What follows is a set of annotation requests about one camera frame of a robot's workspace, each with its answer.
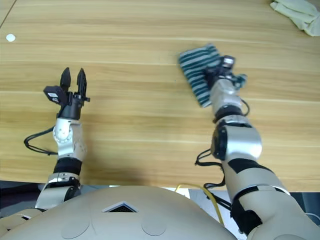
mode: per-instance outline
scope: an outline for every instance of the wood grain surface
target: wood grain surface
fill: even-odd
[[[23,140],[55,124],[44,87],[70,67],[75,90],[82,67],[84,184],[219,182],[218,168],[194,166],[215,126],[177,65],[180,52],[214,43],[248,75],[240,95],[262,136],[259,162],[290,191],[320,191],[320,38],[269,3],[18,0],[0,29],[0,179],[46,182],[56,158]],[[34,144],[56,149],[51,134]]]
[[[0,0],[0,26],[4,23],[6,16],[15,2],[16,0]]]

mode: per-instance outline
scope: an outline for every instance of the black wire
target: black wire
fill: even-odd
[[[246,108],[247,108],[247,111],[246,111],[246,113],[244,114],[244,116],[246,117],[246,116],[248,116],[249,113],[250,113],[250,106],[249,106],[249,104],[248,104],[245,100],[243,100],[241,97],[240,97],[240,99],[241,99],[241,101],[244,103],[244,105],[245,105]]]
[[[224,169],[222,168],[222,164],[220,162],[216,162],[216,161],[209,161],[209,162],[200,162],[200,159],[204,159],[208,156],[211,155],[211,149],[207,149],[203,152],[201,152],[197,157],[196,157],[196,161],[195,161],[195,165],[199,165],[199,166],[219,166],[221,167],[221,170],[223,172],[223,179],[220,183],[211,183],[211,182],[207,182],[203,185],[203,187],[207,190],[209,190],[209,188],[216,188],[216,187],[223,187],[224,185],[226,185],[226,177],[225,177],[225,173],[224,173]],[[214,197],[214,199],[216,200],[216,203],[219,204],[220,206],[224,207],[225,209],[231,211],[232,209],[232,205],[230,202],[224,200],[221,197],[218,197],[216,195],[214,195],[212,192],[210,192],[212,194],[212,196]]]
[[[58,112],[56,118],[59,118],[61,116],[62,111],[65,109],[65,107],[66,107],[66,105],[61,106],[60,111]],[[29,141],[31,141],[32,139],[38,138],[40,136],[43,136],[45,134],[48,134],[48,133],[52,132],[54,130],[54,127],[55,126],[52,126],[47,130],[32,134],[30,136],[27,136],[23,141],[25,147],[27,149],[30,149],[31,151],[34,151],[34,152],[37,152],[37,153],[40,153],[40,154],[47,154],[48,156],[50,156],[50,155],[58,155],[58,153],[55,152],[55,151],[45,150],[43,148],[39,148],[37,146],[33,146],[33,145],[29,144]]]

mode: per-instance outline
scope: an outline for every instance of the green and white striped towel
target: green and white striped towel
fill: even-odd
[[[217,48],[211,43],[182,52],[179,56],[180,67],[197,101],[203,108],[211,105],[210,89],[205,80],[205,69],[218,66],[221,58]],[[240,89],[245,85],[247,75],[232,75],[231,81],[236,89]]]

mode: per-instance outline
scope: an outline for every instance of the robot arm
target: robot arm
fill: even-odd
[[[216,128],[211,153],[221,160],[231,217],[248,240],[315,240],[320,229],[267,167],[257,163],[262,152],[258,131],[244,116],[242,100],[231,79],[235,59],[225,56],[220,68],[207,69]]]
[[[87,80],[83,69],[77,77],[78,92],[69,92],[71,76],[69,68],[61,75],[60,86],[47,86],[44,93],[48,99],[61,106],[57,115],[53,138],[57,143],[57,162],[43,187],[35,207],[48,210],[77,196],[80,189],[80,171],[87,154],[79,121],[86,97]]]

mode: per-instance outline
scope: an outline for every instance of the yellow cable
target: yellow cable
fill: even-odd
[[[209,192],[209,191],[208,191],[207,189],[205,189],[203,186],[196,185],[196,184],[191,184],[191,183],[180,183],[180,184],[178,184],[178,186],[176,186],[176,189],[175,189],[174,191],[177,192],[182,185],[187,185],[187,186],[191,186],[191,187],[195,187],[195,188],[198,188],[198,189],[203,190],[204,193],[205,193],[205,195],[207,195],[208,198],[209,198],[209,199],[211,200],[211,202],[213,203],[213,206],[214,206],[214,208],[215,208],[216,214],[218,215],[218,218],[219,218],[219,222],[220,222],[223,226],[225,226],[224,221],[223,221],[222,216],[221,216],[221,213],[220,213],[220,210],[219,210],[219,207],[218,207],[218,204],[217,204],[217,201],[216,201],[216,199],[212,196],[211,192]]]

